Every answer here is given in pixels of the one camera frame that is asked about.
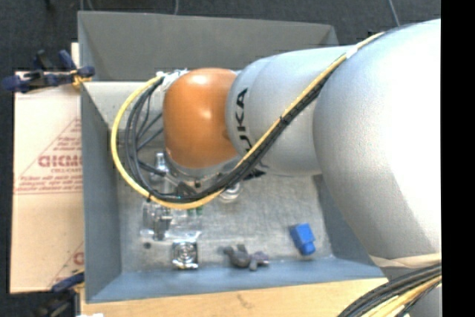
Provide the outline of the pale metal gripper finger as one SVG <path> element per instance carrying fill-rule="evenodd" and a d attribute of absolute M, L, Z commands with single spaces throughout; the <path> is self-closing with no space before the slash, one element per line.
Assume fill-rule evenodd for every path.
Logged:
<path fill-rule="evenodd" d="M 142 223 L 144 229 L 154 231 L 158 205 L 152 202 L 144 202 L 142 205 Z"/>
<path fill-rule="evenodd" d="M 173 216 L 168 212 L 157 214 L 154 218 L 154 240 L 163 241 L 166 239 L 167 231 L 170 228 Z"/>

